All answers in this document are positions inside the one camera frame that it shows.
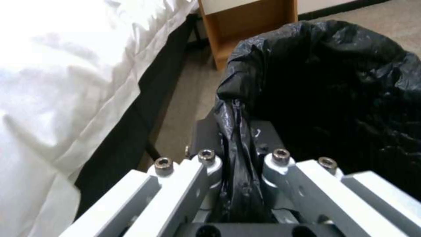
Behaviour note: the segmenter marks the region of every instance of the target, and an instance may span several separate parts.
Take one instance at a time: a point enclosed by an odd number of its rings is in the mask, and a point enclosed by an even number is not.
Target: gray carpet
[[[320,20],[343,20],[386,35],[404,49],[421,56],[421,0],[391,0],[377,5],[339,13]],[[162,122],[152,134],[152,141],[164,156],[180,162],[190,143],[192,127],[211,110],[222,73],[215,70],[209,48],[190,52]],[[147,155],[139,169],[151,164]]]

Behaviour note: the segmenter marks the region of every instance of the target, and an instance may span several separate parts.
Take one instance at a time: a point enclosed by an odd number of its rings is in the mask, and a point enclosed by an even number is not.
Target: wooden nightstand
[[[297,0],[199,0],[216,68],[240,40],[296,22]]]

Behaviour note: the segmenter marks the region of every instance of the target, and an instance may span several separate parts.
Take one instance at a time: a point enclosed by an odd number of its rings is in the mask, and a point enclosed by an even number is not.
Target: white bed sheet
[[[0,3],[0,236],[57,236],[73,182],[195,0]]]

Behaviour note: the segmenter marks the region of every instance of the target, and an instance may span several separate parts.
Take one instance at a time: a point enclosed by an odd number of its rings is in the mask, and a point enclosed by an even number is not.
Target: black trash bag
[[[347,22],[288,24],[240,42],[214,107],[227,154],[214,220],[270,221],[252,118],[271,121],[296,161],[329,156],[420,199],[420,77],[416,55]]]

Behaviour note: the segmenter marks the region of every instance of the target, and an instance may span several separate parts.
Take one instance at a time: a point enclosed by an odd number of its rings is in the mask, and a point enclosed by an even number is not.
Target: bed frame
[[[197,15],[189,15],[170,34],[166,45],[140,79],[141,94],[82,168],[75,183],[81,192],[76,218],[129,170],[137,168],[148,145],[149,151],[153,149],[148,143],[149,133],[165,97],[176,86],[185,47],[196,20]]]

